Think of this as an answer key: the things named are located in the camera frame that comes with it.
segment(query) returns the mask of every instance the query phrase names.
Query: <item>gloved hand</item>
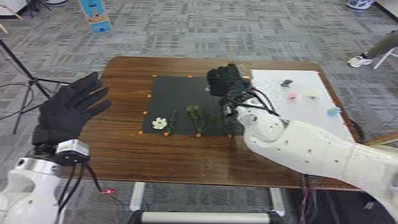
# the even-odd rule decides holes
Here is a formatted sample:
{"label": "gloved hand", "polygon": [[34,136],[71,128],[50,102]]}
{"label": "gloved hand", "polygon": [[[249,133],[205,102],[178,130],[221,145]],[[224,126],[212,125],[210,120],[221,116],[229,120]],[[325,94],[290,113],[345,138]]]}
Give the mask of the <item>gloved hand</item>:
{"label": "gloved hand", "polygon": [[32,138],[36,146],[43,143],[55,145],[78,138],[87,121],[110,107],[109,100],[96,104],[109,93],[109,89],[101,87],[103,82],[94,72],[70,86],[62,86],[41,105],[39,125]]}

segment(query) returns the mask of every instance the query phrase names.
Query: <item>tripod stand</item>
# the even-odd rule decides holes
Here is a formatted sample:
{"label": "tripod stand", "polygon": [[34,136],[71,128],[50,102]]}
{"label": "tripod stand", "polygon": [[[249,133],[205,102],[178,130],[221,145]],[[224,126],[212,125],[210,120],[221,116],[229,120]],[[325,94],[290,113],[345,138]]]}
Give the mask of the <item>tripod stand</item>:
{"label": "tripod stand", "polygon": [[7,45],[6,45],[4,41],[2,41],[2,39],[0,39],[0,46],[2,46],[4,51],[7,52],[7,54],[9,54],[11,58],[13,58],[13,61],[14,61],[16,65],[18,65],[18,67],[20,67],[23,73],[25,73],[25,76],[27,76],[27,78],[29,78],[29,87],[27,87],[27,92],[25,92],[23,101],[22,101],[22,109],[20,109],[20,112],[18,112],[16,124],[14,124],[14,128],[13,128],[13,134],[16,134],[18,126],[20,126],[20,121],[22,121],[22,116],[23,116],[23,114],[25,114],[29,111],[32,111],[32,110],[41,106],[41,105],[38,105],[38,106],[34,106],[30,109],[25,110],[25,104],[27,104],[27,99],[29,99],[29,92],[32,91],[32,86],[38,87],[39,92],[43,93],[43,95],[45,95],[46,98],[50,99],[52,96],[50,96],[50,93],[48,93],[48,91],[46,91],[46,88],[45,88],[41,82],[57,83],[57,85],[61,85],[61,84],[70,84],[70,83],[68,83],[68,82],[62,82],[62,81],[50,80],[50,79],[36,78],[34,75],[30,74],[30,72],[29,72],[29,70],[27,70],[23,64],[22,64],[20,59],[16,58],[16,55],[14,55],[14,53],[13,53],[13,51],[11,51],[9,47],[7,47]]}

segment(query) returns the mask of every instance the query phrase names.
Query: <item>white robotic arm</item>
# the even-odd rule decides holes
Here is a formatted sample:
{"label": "white robotic arm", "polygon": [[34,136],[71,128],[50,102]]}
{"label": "white robotic arm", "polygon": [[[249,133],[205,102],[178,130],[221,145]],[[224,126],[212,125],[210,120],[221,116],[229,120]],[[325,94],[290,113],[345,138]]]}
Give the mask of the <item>white robotic arm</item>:
{"label": "white robotic arm", "polygon": [[[244,104],[261,106],[256,98]],[[284,121],[267,110],[237,107],[249,149],[297,172],[361,188],[398,220],[398,152],[341,140],[320,127]]]}

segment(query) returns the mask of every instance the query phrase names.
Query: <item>metal pole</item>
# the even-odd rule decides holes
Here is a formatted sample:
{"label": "metal pole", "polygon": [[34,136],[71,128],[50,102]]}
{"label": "metal pole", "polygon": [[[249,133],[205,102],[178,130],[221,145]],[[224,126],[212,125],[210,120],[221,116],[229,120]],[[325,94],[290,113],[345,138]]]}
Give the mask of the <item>metal pole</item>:
{"label": "metal pole", "polygon": [[144,192],[146,192],[146,182],[135,182],[135,185],[133,185],[133,196],[132,196],[132,202],[130,202],[130,209],[132,209],[132,211],[139,211],[141,210]]}
{"label": "metal pole", "polygon": [[46,92],[46,90],[45,90],[41,84],[38,83],[38,78],[32,76],[32,74],[30,74],[30,72],[29,72],[29,70],[27,70],[23,64],[22,64],[20,59],[16,58],[16,55],[14,55],[14,53],[13,53],[13,51],[11,51],[9,47],[7,47],[7,45],[6,45],[4,41],[2,41],[2,39],[0,39],[0,46],[2,46],[4,51],[7,52],[7,54],[9,54],[9,56],[11,56],[13,60],[14,60],[14,63],[16,63],[16,65],[18,65],[18,67],[20,67],[20,69],[22,69],[22,71],[23,71],[27,77],[29,77],[29,79],[32,80],[34,85],[38,86],[38,88],[39,88],[39,90],[41,90],[41,93],[45,94],[46,98],[50,99],[52,96],[50,96],[50,94],[48,94],[48,92]]}
{"label": "metal pole", "polygon": [[22,115],[25,113],[23,112],[23,109],[25,109],[25,104],[27,104],[27,99],[29,99],[30,88],[32,88],[32,82],[29,82],[29,88],[27,88],[27,92],[25,92],[25,96],[23,96],[22,109],[20,109],[20,113],[18,113],[18,117],[16,117],[16,124],[14,124],[13,135],[16,134],[16,130],[18,130],[18,126],[20,126],[20,121],[22,121]]}
{"label": "metal pole", "polygon": [[284,216],[284,203],[281,188],[270,188],[272,211]]}
{"label": "metal pole", "polygon": [[270,224],[267,213],[194,213],[194,212],[144,212],[142,223],[164,224]]}

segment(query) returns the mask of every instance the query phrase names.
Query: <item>green object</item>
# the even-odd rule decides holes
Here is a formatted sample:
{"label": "green object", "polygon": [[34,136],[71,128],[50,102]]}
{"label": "green object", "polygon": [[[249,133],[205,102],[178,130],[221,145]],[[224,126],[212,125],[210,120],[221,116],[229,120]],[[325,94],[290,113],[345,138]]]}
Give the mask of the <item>green object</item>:
{"label": "green object", "polygon": [[174,110],[173,115],[171,115],[171,119],[169,119],[167,128],[165,128],[169,135],[171,135],[173,129],[176,127],[176,122],[178,122],[178,111]]}

